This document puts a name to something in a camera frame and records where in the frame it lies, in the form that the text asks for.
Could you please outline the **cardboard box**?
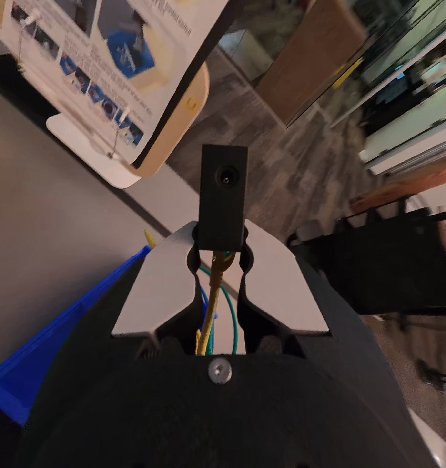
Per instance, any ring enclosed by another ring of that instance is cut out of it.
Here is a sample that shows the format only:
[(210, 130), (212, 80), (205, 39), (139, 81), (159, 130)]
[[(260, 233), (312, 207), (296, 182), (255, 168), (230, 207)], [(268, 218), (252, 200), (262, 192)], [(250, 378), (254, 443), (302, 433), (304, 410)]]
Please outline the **cardboard box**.
[(255, 90), (289, 127), (361, 49), (367, 32), (346, 1), (311, 1), (303, 20)]

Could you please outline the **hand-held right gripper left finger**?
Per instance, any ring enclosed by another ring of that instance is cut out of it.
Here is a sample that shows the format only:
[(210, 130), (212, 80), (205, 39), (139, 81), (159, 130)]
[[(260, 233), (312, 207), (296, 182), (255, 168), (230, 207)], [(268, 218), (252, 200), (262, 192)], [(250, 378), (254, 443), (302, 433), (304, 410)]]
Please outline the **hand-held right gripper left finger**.
[(156, 346), (168, 337), (184, 353), (196, 353), (196, 333), (203, 324), (201, 266), (190, 221), (162, 240), (145, 257), (111, 331), (114, 338), (148, 338)]

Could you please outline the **black network switch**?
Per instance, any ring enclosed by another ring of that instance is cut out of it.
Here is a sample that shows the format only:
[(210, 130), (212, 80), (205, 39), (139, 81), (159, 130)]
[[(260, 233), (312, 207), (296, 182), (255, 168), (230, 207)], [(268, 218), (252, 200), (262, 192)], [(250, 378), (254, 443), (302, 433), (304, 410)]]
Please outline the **black network switch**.
[(241, 251), (247, 179), (247, 147), (213, 144), (202, 146), (196, 231), (199, 250)]

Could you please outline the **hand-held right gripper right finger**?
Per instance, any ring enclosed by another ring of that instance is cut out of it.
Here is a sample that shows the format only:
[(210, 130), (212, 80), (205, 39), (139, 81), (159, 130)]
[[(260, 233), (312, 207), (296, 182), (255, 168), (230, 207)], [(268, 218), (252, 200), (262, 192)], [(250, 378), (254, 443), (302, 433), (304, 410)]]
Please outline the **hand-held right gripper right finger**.
[(249, 219), (244, 225), (237, 317), (246, 354), (254, 354), (266, 336), (276, 336), (282, 348), (294, 336), (329, 336), (295, 255)]

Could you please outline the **blue plastic bin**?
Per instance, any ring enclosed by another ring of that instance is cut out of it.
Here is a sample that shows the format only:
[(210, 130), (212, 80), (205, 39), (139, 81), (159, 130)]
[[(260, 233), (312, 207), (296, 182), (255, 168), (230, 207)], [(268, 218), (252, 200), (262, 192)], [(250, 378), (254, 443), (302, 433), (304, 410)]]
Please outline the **blue plastic bin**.
[(0, 364), (0, 410), (23, 427), (56, 354), (79, 321), (151, 251), (146, 245)]

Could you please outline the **black panel stand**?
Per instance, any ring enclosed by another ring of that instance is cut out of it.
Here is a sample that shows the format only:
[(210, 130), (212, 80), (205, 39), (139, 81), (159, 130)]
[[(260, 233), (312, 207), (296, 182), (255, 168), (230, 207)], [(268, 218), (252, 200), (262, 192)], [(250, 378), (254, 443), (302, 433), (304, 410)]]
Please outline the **black panel stand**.
[(429, 208), (383, 218), (366, 212), (365, 223), (338, 219), (333, 233), (309, 240), (293, 234), (287, 246), (360, 315), (446, 315), (446, 249), (437, 215)]

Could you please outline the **black desk mat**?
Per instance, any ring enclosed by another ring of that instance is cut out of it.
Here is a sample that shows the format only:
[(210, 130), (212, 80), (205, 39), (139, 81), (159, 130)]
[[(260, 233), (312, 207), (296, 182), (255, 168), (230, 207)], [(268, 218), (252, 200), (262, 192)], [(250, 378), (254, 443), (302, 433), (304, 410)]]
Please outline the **black desk mat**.
[(0, 94), (39, 127), (44, 127), (50, 117), (59, 114), (22, 76), (9, 54), (0, 55)]

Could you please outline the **yellow floor sign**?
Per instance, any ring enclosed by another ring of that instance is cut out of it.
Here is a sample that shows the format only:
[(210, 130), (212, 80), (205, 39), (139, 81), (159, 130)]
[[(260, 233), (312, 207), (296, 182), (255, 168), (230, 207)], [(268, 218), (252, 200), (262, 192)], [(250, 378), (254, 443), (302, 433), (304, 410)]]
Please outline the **yellow floor sign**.
[(353, 63), (339, 78), (332, 84), (334, 90), (338, 89), (346, 79), (362, 64), (364, 57), (360, 57), (355, 63)]

